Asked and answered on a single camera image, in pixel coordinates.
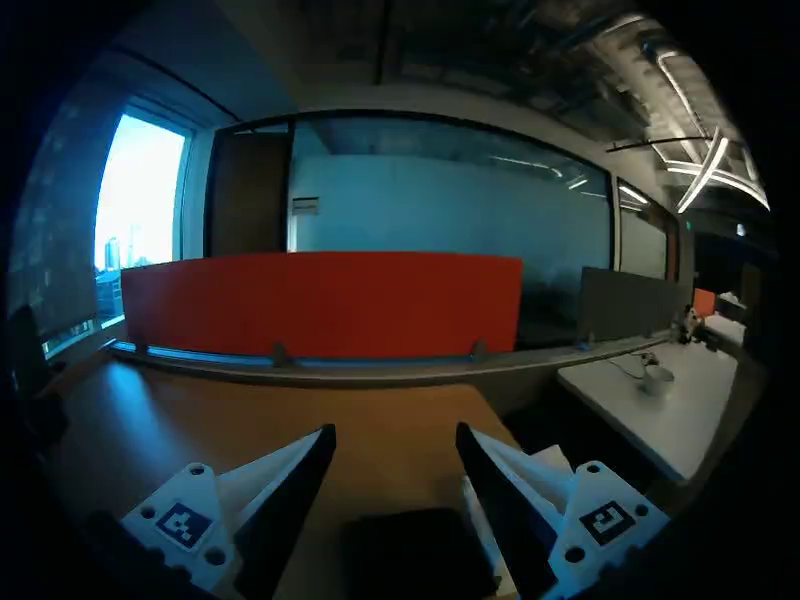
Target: gray partition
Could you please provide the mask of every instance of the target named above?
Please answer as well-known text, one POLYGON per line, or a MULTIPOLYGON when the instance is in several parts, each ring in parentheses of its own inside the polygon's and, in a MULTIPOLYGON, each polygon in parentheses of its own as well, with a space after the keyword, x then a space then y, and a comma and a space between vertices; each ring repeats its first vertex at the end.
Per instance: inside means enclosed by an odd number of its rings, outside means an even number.
POLYGON ((668 329, 683 314, 691 290, 673 281, 584 267, 578 298, 578 335, 595 341, 668 329))

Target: glass wall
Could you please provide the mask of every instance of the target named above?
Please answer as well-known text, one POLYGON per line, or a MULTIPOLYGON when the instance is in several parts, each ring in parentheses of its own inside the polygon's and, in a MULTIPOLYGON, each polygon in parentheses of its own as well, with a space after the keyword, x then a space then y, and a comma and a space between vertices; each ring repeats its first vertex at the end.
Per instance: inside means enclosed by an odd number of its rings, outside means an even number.
POLYGON ((301 121, 288 246, 519 257, 517 347, 562 345, 575 338, 582 268, 610 267, 607 181, 550 148, 439 121, 301 121))
POLYGON ((631 184, 619 180, 620 270, 677 280, 677 220, 631 184))

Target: white desk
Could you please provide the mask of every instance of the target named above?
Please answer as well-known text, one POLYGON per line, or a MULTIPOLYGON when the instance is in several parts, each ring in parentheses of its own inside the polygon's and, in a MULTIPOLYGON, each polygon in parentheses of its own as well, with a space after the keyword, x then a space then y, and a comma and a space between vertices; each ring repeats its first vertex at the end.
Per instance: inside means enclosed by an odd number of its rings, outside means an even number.
MULTIPOLYGON (((640 449, 667 476, 690 479, 700 467, 728 403, 736 359, 709 352, 705 344, 659 344, 647 348, 675 374, 663 398, 649 396, 639 380, 608 360, 559 369, 559 381, 640 449)), ((610 359, 641 375, 641 359, 610 359)))
POLYGON ((707 316, 703 326, 737 346, 741 346, 744 342, 744 332, 747 329, 743 324, 718 314, 707 316))

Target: sky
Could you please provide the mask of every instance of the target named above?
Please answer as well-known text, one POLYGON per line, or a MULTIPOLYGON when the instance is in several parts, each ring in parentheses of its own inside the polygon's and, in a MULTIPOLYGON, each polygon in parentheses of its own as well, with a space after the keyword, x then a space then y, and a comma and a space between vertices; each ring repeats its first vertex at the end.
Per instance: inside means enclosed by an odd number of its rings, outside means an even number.
POLYGON ((120 262, 128 265, 134 237, 134 260, 172 260, 175 186, 185 138, 123 115, 108 153, 95 225, 94 264, 105 269, 105 245, 119 240, 120 262))

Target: window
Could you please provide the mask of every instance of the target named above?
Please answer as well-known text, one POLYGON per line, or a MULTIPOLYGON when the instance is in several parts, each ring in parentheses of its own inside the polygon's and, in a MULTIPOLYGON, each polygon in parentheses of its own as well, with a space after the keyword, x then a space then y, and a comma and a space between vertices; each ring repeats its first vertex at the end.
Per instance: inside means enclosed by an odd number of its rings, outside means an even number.
POLYGON ((123 313, 120 270, 173 260, 175 193, 186 136, 122 115, 108 153, 95 225, 97 316, 123 313))
POLYGON ((619 180, 620 270, 677 279, 677 220, 631 184, 619 180))
POLYGON ((289 202, 291 251, 521 258, 518 349, 574 341, 581 271, 610 267, 607 173, 510 134, 385 115, 299 122, 289 202), (303 199, 314 210, 298 211, 303 199))

